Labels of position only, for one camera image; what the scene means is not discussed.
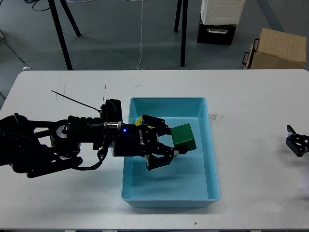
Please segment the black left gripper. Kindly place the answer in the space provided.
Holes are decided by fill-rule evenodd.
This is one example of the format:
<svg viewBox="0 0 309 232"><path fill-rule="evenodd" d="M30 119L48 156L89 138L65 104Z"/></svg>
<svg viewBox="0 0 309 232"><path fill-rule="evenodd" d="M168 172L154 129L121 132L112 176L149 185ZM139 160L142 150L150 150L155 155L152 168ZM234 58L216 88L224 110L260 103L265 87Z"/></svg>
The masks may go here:
<svg viewBox="0 0 309 232"><path fill-rule="evenodd" d="M170 165L177 155L188 152L185 145L170 147L159 144L158 135L171 135L169 127L162 118L142 115L141 124L124 124L113 136L113 156L141 156L146 159L148 171Z"/></svg>

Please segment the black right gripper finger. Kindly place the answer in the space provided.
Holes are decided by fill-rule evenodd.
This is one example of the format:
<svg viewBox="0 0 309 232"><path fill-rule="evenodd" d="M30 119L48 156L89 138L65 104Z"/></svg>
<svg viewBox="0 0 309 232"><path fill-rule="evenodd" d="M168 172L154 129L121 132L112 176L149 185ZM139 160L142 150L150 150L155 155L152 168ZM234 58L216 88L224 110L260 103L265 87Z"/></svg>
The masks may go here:
<svg viewBox="0 0 309 232"><path fill-rule="evenodd" d="M288 136L286 138L287 146L295 153L297 157L302 157L309 151L309 137L295 132L291 125L287 125Z"/></svg>

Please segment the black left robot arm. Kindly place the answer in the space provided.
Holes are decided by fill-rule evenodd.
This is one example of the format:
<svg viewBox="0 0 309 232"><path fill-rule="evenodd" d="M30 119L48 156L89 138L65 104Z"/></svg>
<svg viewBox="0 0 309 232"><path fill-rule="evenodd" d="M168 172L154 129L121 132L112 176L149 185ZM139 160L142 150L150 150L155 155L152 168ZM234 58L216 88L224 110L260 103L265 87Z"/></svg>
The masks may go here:
<svg viewBox="0 0 309 232"><path fill-rule="evenodd" d="M184 143L168 146L159 141L174 132L164 119L148 115L136 125L120 117L70 116L53 122L14 114L0 121L0 163L35 178L68 169L96 170L111 151L115 157L142 157L147 169L153 170L192 149Z"/></svg>

